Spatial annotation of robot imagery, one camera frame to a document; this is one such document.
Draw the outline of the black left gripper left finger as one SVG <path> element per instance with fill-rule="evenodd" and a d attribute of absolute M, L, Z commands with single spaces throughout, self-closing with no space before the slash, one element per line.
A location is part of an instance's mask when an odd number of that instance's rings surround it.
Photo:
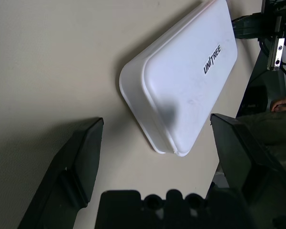
<path fill-rule="evenodd" d="M 78 212 L 88 206 L 98 173 L 101 117 L 73 132 L 51 161 L 20 224 L 20 229 L 72 229 Z"/>

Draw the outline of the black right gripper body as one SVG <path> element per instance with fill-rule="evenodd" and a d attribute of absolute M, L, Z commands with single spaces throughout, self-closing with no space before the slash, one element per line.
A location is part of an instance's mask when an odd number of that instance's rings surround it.
<path fill-rule="evenodd" d="M 286 47 L 286 0 L 264 0 L 261 8 L 264 35 L 259 39 L 261 50 L 267 56 L 267 69 L 277 71 L 286 66 L 282 60 Z"/>

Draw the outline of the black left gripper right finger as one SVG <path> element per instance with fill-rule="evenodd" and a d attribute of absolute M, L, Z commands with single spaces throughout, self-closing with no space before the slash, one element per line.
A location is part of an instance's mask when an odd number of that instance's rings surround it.
<path fill-rule="evenodd" d="M 219 161 L 229 187 L 243 196 L 259 229 L 286 229 L 286 171 L 238 120 L 211 114 Z"/>

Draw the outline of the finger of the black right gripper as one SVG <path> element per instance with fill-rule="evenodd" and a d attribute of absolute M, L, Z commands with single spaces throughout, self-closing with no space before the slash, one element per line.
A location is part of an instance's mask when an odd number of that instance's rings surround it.
<path fill-rule="evenodd" d="M 232 20 L 236 39 L 255 39 L 261 37 L 261 13 L 245 15 Z"/>

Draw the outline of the bystander bare hand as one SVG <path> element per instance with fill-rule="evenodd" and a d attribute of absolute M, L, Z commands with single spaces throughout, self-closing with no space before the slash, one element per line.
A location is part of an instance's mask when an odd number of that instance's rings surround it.
<path fill-rule="evenodd" d="M 284 112 L 286 111 L 286 97 L 283 99 L 273 100 L 270 104 L 271 112 Z"/>

